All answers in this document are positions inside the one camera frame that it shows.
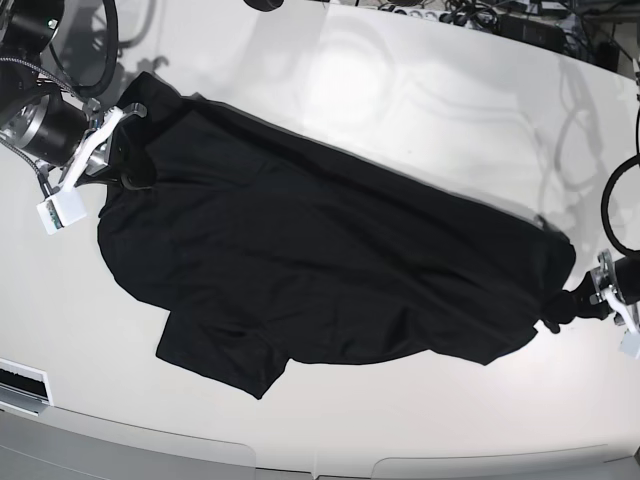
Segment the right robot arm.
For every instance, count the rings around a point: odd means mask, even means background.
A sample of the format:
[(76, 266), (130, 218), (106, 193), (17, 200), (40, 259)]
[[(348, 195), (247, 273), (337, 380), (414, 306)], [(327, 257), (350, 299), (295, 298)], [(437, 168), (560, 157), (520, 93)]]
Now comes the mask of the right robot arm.
[(62, 1), (4, 1), (1, 4), (1, 144), (34, 171), (44, 196), (57, 192), (49, 174), (58, 169), (61, 184), (102, 184), (145, 190), (156, 181), (152, 162), (124, 131), (145, 107), (105, 109), (99, 97), (113, 80), (119, 43), (113, 1), (102, 4), (106, 17), (105, 64), (91, 85), (72, 80), (65, 70), (53, 74), (41, 62), (53, 53), (65, 12)]

